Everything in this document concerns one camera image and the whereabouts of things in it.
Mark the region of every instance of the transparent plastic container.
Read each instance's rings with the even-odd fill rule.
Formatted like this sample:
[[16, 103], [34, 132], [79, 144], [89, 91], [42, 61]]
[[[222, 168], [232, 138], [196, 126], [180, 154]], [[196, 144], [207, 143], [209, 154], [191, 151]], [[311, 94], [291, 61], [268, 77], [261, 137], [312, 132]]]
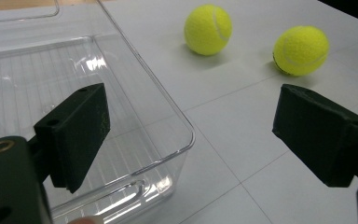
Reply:
[[103, 82], [112, 129], [83, 185], [44, 185], [55, 223], [125, 221], [172, 193], [194, 130], [102, 3], [35, 8], [0, 9], [0, 137], [31, 139], [73, 91]]

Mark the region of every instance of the tennis ball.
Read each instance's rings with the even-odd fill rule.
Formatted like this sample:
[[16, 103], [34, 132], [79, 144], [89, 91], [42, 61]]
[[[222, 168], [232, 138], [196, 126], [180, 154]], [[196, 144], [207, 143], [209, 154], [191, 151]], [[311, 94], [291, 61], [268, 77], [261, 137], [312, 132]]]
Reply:
[[224, 9], [214, 5], [195, 8], [185, 23], [187, 46], [201, 55], [214, 55], [231, 37], [231, 19]]
[[284, 73], [304, 76], [324, 63], [328, 51], [328, 39], [322, 30], [313, 26], [295, 26], [278, 38], [272, 55]]

